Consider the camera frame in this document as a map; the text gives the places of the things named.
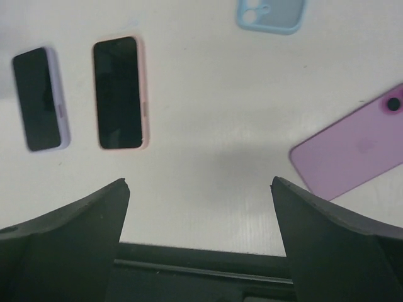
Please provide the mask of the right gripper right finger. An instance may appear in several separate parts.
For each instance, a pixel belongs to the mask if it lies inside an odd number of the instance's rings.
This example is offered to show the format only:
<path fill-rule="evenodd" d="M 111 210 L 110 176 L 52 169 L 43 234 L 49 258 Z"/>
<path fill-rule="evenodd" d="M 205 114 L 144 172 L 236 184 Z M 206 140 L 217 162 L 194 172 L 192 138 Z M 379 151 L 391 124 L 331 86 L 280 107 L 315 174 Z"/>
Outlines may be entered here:
<path fill-rule="evenodd" d="M 402 228 L 275 177 L 275 213 L 298 301 L 402 301 Z"/>

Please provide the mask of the light blue phone case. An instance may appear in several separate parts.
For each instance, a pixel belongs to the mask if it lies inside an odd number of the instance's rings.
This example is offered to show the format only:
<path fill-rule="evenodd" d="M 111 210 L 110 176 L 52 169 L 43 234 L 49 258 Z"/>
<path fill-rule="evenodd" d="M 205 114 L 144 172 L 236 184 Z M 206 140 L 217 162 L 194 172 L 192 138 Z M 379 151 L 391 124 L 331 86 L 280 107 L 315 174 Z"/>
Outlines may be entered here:
<path fill-rule="evenodd" d="M 237 1 L 236 23 L 249 31 L 292 35 L 304 19 L 307 1 Z"/>

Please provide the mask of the lavender phone case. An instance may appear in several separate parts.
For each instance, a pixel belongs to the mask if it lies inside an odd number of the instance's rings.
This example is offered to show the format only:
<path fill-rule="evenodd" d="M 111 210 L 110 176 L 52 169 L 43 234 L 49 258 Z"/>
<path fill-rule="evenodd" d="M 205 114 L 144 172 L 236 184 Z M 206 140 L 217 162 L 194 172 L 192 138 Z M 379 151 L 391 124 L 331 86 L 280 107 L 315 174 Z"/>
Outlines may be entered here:
<path fill-rule="evenodd" d="M 42 48 L 42 47 L 45 48 L 47 51 L 48 64 L 49 64 L 49 70 L 50 70 L 50 79 L 52 82 L 52 91 L 53 91 L 54 103 L 55 103 L 55 110 L 56 110 L 56 114 L 57 114 L 62 143 L 57 148 L 37 151 L 37 152 L 33 152 L 33 153 L 39 153 L 39 152 L 43 153 L 43 152 L 50 152 L 50 151 L 54 151 L 54 150 L 61 150 L 61 149 L 67 148 L 71 142 L 68 115 L 67 115 L 67 110 L 65 108 L 64 90 L 62 87 L 62 78 L 60 76 L 60 68 L 59 68 L 59 61 L 57 58 L 57 54 L 56 54 L 56 51 L 54 50 L 54 48 L 52 48 L 48 45 L 41 46 L 38 48 Z M 31 48 L 25 52 L 29 52 L 34 49 L 36 49 L 36 48 Z"/>

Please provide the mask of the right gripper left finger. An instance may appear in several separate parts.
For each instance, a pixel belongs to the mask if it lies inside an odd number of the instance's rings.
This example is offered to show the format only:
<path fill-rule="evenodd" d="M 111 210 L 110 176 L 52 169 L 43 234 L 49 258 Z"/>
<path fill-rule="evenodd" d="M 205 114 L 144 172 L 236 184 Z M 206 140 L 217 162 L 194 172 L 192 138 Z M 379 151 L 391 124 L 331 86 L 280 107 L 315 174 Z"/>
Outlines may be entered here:
<path fill-rule="evenodd" d="M 1 229 L 1 301 L 104 301 L 129 199 L 118 179 Z"/>

